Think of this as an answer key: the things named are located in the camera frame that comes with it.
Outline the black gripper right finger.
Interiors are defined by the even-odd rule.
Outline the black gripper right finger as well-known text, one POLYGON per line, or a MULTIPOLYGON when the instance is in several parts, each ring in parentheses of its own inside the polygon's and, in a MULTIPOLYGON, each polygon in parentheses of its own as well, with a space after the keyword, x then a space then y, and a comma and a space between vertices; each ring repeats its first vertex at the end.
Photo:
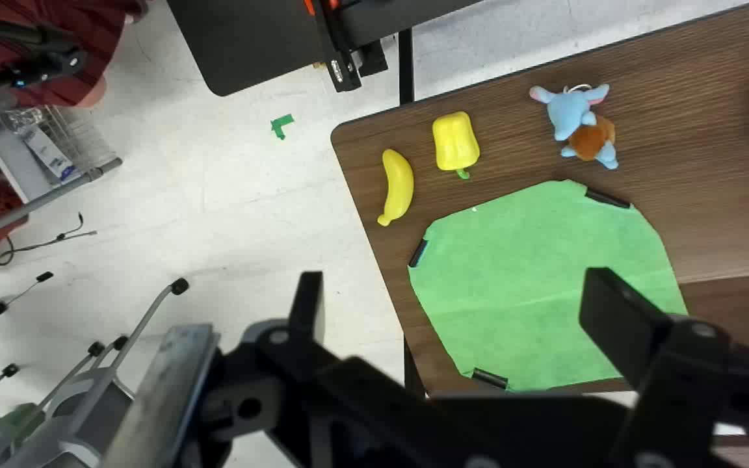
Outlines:
POLYGON ((614 368, 638 387, 667 337, 674 320, 612 268, 588 268, 579 328, 614 368))

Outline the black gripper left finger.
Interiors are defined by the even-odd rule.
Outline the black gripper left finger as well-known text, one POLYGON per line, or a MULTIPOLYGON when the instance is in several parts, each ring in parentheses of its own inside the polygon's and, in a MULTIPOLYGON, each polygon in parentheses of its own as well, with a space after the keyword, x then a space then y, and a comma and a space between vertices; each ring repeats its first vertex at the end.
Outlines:
POLYGON ((315 337, 315 326, 322 305, 322 274, 303 270, 299 276, 290 311, 288 311, 288 337, 296 348, 303 348, 315 337))

